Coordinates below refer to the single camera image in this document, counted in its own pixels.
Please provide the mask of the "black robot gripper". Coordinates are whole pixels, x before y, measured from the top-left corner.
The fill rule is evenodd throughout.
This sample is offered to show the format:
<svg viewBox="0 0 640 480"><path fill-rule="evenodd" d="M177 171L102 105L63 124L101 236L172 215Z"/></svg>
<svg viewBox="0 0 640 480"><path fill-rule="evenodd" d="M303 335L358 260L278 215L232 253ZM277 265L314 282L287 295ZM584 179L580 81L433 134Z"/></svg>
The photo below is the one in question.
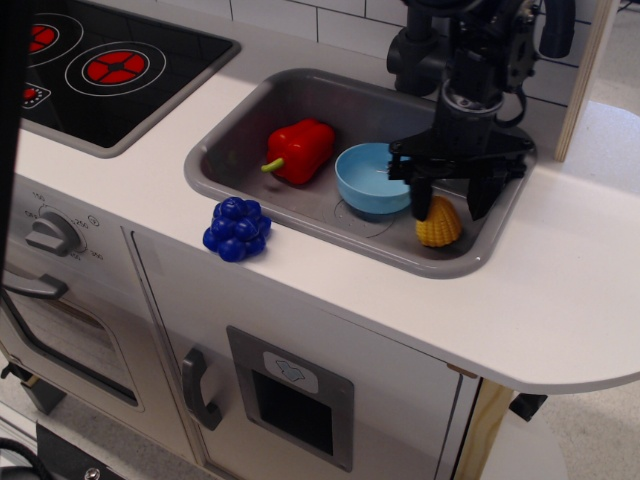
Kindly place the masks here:
<svg viewBox="0 0 640 480"><path fill-rule="evenodd" d="M482 102L447 82L432 125L389 145L388 178L409 184L416 220L425 221L429 215L434 180L467 179L469 213L479 220L506 183L524 176L524 159L533 151L533 141L515 128L515 120L498 118L503 105L502 93Z"/></svg>

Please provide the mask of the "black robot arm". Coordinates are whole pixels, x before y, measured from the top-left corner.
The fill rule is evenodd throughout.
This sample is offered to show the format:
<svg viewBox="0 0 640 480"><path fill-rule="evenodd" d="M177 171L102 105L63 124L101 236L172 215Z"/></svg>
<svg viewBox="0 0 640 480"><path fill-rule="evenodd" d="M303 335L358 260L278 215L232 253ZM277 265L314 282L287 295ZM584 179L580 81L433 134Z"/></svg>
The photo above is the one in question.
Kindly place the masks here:
<svg viewBox="0 0 640 480"><path fill-rule="evenodd" d="M427 218L434 181L465 179L473 219L484 217L505 185L526 173L532 140L512 133L522 118L497 117L505 94L526 101L524 80L538 58L537 9L529 1L410 1L392 40L387 69L397 90L437 93L432 125L395 140L388 175L410 188L415 219Z"/></svg>

